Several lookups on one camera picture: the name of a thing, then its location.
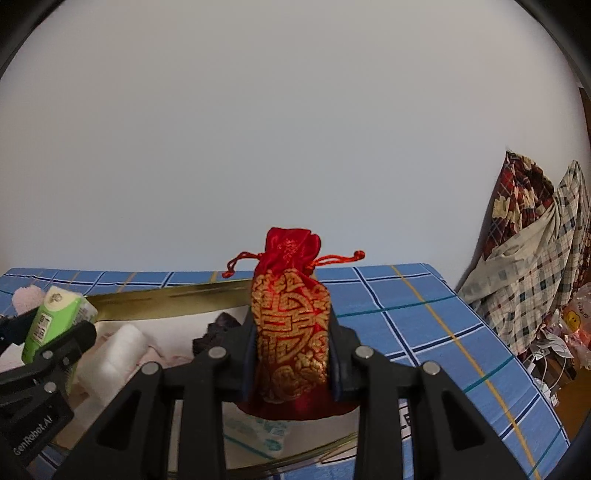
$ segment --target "gold embroidered pattern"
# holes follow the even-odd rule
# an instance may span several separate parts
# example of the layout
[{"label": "gold embroidered pattern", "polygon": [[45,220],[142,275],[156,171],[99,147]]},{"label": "gold embroidered pattern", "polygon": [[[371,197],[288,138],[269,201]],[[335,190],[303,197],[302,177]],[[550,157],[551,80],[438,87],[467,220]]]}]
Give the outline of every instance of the gold embroidered pattern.
[{"label": "gold embroidered pattern", "polygon": [[283,403],[325,384],[330,314],[326,287],[306,287],[296,269],[279,277],[269,271],[254,279],[251,305],[263,399]]}]

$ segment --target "metal bolt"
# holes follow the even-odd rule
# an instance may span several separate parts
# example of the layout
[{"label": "metal bolt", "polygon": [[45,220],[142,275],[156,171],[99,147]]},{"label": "metal bolt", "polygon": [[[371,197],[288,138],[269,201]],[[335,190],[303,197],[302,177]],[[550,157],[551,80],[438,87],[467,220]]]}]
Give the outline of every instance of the metal bolt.
[{"label": "metal bolt", "polygon": [[160,365],[156,362],[148,362],[142,367],[144,375],[154,375],[160,369]]},{"label": "metal bolt", "polygon": [[361,345],[355,349],[355,355],[357,355],[360,358],[368,359],[373,354],[374,354],[374,349],[371,347],[368,347],[367,345]]},{"label": "metal bolt", "polygon": [[209,352],[207,352],[207,354],[209,355],[210,358],[213,358],[214,360],[218,360],[220,358],[224,358],[227,354],[227,351],[222,346],[214,346],[209,349]]},{"label": "metal bolt", "polygon": [[57,385],[55,385],[54,382],[47,382],[45,385],[43,385],[43,390],[45,390],[47,393],[55,393],[57,390]]},{"label": "metal bolt", "polygon": [[429,360],[428,362],[423,363],[423,370],[425,370],[426,374],[437,375],[441,371],[441,367],[439,364]]}]

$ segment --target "plaid fabric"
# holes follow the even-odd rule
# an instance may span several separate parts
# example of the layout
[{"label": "plaid fabric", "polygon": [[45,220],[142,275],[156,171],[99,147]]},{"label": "plaid fabric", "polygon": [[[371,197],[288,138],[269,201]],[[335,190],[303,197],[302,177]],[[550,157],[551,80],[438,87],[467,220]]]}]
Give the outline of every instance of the plaid fabric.
[{"label": "plaid fabric", "polygon": [[552,205],[554,187],[532,159],[507,151],[493,198],[491,228],[482,248],[485,260]]},{"label": "plaid fabric", "polygon": [[[252,278],[252,272],[236,272],[235,277]],[[330,290],[339,322],[355,329],[361,342],[384,353],[392,362],[416,366],[434,360],[442,365],[531,479],[544,478],[554,468],[569,444],[554,410],[520,361],[437,271],[425,264],[318,268],[316,277]],[[15,268],[0,277],[0,309],[11,313],[9,304],[14,290],[32,283],[45,290],[56,284],[92,294],[209,281],[223,281],[223,278],[217,272]],[[404,411],[404,404],[395,403],[392,408]],[[402,432],[404,476],[410,479],[413,462],[407,430]],[[48,447],[31,464],[30,471],[37,480],[49,480],[64,455]],[[351,480],[354,461],[354,458],[328,459],[272,478]],[[478,472],[474,472],[474,477],[478,477]]]},{"label": "plaid fabric", "polygon": [[579,288],[581,288],[587,282],[587,273],[591,267],[591,215],[589,216],[587,228],[585,229],[585,233],[583,235],[582,245],[582,253],[579,259],[577,279],[574,281],[573,291],[570,294],[571,299],[573,298],[574,294],[577,293]]},{"label": "plaid fabric", "polygon": [[[531,269],[494,293],[477,301],[470,300],[478,315],[514,354],[528,348],[549,312],[569,302],[579,275],[579,265],[584,258],[583,244],[589,228],[589,197],[583,172],[576,161],[569,165],[553,199],[556,231],[536,252]],[[511,241],[518,243],[518,235],[521,234],[516,234]],[[477,265],[471,277],[478,277],[480,267],[481,264]],[[505,270],[494,272],[495,279],[507,276],[509,273]],[[460,296],[467,298],[467,290],[465,284],[460,289]]]}]

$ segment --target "white cable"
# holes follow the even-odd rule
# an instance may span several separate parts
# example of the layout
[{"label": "white cable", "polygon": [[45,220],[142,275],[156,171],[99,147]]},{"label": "white cable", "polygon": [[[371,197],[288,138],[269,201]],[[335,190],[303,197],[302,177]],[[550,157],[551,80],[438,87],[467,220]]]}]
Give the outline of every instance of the white cable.
[{"label": "white cable", "polygon": [[542,374],[542,382],[544,382],[544,377],[546,376],[546,372],[548,371],[548,360],[546,359],[546,356],[544,355],[544,373]]},{"label": "white cable", "polygon": [[552,392],[552,389],[558,385],[558,382],[560,381],[560,379],[562,378],[562,375],[564,373],[564,369],[566,368],[566,358],[564,359],[564,363],[562,365],[562,371],[560,372],[560,375],[558,376],[558,380],[556,382],[554,382],[554,385],[552,385],[551,387],[549,387],[548,389],[550,390],[550,392]]}]

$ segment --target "red plaid cloth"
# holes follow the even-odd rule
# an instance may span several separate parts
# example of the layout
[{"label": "red plaid cloth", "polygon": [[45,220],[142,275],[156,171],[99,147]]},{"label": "red plaid cloth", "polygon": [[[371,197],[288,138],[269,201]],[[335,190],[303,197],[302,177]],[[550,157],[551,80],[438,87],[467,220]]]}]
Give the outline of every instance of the red plaid cloth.
[{"label": "red plaid cloth", "polygon": [[542,169],[528,157],[508,151],[496,184],[491,229],[482,249],[492,251],[534,223],[552,205],[554,186]]}]

